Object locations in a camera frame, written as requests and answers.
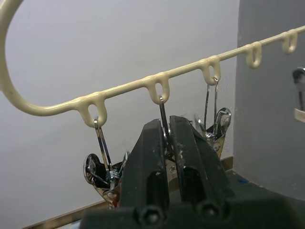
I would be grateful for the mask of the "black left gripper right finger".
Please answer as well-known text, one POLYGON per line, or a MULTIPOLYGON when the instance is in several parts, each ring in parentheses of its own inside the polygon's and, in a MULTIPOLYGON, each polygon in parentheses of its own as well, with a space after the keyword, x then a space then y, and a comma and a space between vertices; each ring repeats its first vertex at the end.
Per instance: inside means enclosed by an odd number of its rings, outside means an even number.
POLYGON ((223 206, 233 191, 217 153, 188 119, 171 116, 170 129, 182 201, 223 206))

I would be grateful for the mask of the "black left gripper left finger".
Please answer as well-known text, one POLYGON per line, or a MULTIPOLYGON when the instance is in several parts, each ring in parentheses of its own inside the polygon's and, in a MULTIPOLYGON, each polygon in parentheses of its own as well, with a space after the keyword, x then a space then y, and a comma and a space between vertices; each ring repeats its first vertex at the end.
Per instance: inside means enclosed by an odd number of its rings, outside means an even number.
POLYGON ((122 177, 120 207, 169 206, 163 130, 159 119, 143 126, 122 177))

